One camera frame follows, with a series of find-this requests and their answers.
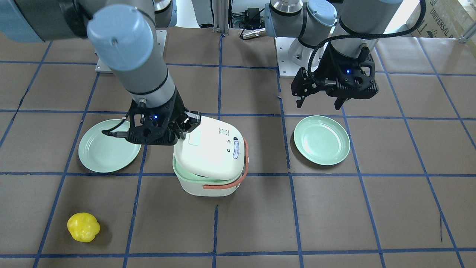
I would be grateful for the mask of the black gripper pressing cooker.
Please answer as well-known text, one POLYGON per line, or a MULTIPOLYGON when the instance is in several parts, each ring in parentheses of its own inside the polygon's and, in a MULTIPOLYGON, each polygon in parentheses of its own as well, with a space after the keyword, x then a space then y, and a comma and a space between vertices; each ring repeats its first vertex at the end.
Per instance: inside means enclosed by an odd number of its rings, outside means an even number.
POLYGON ((126 117, 130 118, 126 131, 116 131, 123 119, 115 127, 102 130, 102 134, 132 144, 173 146, 201 124, 201 112, 189 111, 177 89, 168 102, 155 108, 146 107, 144 100, 132 101, 126 117))

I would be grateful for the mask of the black idle gripper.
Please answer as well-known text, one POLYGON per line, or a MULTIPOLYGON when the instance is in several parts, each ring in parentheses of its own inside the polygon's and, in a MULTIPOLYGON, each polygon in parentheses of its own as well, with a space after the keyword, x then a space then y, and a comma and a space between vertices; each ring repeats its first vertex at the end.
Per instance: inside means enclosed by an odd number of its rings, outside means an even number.
POLYGON ((330 44, 315 71, 309 73, 304 67, 298 70, 291 83, 296 107, 300 109, 306 97, 322 90, 328 96, 336 98, 334 107, 337 111, 346 99, 370 99, 379 92, 374 68, 367 44, 362 44, 357 49, 357 58, 339 53, 330 44))

